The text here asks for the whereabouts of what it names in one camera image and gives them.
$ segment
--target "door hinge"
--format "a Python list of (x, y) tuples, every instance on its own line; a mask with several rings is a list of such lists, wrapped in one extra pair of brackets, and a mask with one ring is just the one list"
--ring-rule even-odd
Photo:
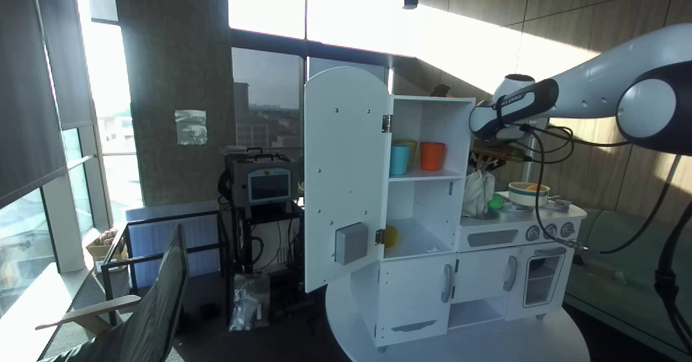
[(391, 132), (391, 115), (382, 115), (382, 132)]
[(375, 231), (375, 244), (385, 244), (385, 230), (379, 229)]

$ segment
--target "round table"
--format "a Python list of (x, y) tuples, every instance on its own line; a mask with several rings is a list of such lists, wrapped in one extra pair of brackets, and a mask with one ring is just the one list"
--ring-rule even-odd
[(562, 309), (543, 320), (531, 317), (472, 325), (439, 337), (390, 345), (385, 352), (378, 352), (356, 307), (349, 277), (329, 283), (326, 300), (329, 327), (354, 362), (590, 360), (581, 332)]

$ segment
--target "screen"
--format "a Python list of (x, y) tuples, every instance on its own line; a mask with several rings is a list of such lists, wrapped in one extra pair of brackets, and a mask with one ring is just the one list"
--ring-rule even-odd
[(252, 177), (250, 200), (272, 199), (289, 196), (289, 175)]

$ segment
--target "open cabinet door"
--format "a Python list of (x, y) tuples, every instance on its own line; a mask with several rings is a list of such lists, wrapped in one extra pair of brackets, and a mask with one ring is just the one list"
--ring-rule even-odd
[(305, 291), (383, 257), (391, 134), (387, 86), (329, 69), (305, 84)]

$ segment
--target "white cloth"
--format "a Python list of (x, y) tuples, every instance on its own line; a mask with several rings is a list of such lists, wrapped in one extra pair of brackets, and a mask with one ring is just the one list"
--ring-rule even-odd
[(488, 202), (495, 194), (495, 176), (488, 172), (475, 172), (467, 175), (467, 185), (464, 189), (462, 215), (467, 217), (482, 217), (488, 212)]

